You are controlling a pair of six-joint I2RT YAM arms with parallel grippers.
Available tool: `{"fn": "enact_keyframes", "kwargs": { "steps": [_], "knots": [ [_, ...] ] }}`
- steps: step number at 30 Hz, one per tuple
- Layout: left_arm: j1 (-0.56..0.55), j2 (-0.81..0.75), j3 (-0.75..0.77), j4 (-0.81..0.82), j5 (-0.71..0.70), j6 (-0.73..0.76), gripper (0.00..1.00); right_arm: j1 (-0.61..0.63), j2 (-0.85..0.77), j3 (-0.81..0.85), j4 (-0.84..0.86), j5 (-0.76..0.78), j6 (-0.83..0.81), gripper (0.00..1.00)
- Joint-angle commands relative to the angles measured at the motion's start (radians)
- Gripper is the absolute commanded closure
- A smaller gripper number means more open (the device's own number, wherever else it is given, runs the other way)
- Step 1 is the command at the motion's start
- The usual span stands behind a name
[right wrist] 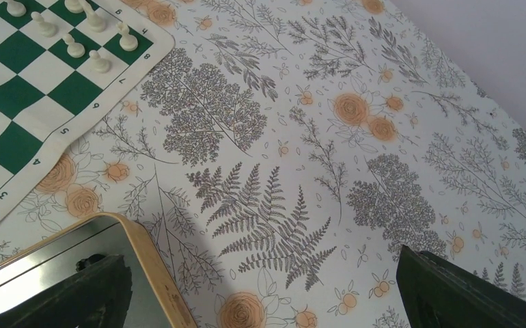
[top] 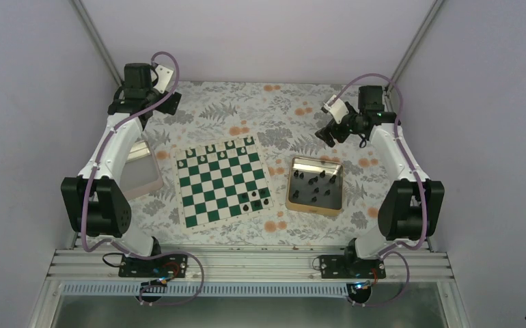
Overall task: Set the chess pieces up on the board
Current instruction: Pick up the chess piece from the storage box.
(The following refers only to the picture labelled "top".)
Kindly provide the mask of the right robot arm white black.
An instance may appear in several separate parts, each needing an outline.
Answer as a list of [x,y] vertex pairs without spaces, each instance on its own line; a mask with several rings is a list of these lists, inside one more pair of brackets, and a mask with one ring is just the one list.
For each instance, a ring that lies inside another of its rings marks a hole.
[[417,250],[434,234],[445,189],[415,160],[398,113],[386,108],[381,86],[361,86],[357,107],[341,96],[331,96],[322,106],[331,120],[316,136],[331,147],[351,135],[361,136],[377,152],[391,182],[378,211],[377,226],[354,239],[352,253],[343,261],[345,273],[360,278],[368,272],[369,260],[382,260],[399,247]]

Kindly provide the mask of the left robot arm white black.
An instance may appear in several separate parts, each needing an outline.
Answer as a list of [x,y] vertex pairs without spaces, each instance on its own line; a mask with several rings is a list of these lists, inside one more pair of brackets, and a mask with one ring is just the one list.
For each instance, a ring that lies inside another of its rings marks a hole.
[[151,62],[124,67],[124,82],[108,108],[104,133],[87,164],[61,183],[61,194],[72,229],[86,252],[109,244],[131,258],[148,277],[163,269],[155,238],[131,225],[132,210],[120,188],[131,148],[155,110],[173,115],[181,95],[176,92],[178,67]]

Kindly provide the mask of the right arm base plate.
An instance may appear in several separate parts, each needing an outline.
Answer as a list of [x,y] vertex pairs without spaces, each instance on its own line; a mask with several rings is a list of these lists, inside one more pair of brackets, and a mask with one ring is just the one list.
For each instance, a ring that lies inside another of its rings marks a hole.
[[385,279],[387,274],[381,260],[364,260],[345,256],[318,257],[322,279]]

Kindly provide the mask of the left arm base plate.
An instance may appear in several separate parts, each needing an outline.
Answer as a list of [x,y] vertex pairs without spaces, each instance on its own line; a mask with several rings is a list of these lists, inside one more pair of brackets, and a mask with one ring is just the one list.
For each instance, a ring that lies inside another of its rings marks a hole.
[[184,278],[187,262],[188,256],[182,254],[165,256],[156,260],[141,260],[123,256],[118,276],[160,279]]

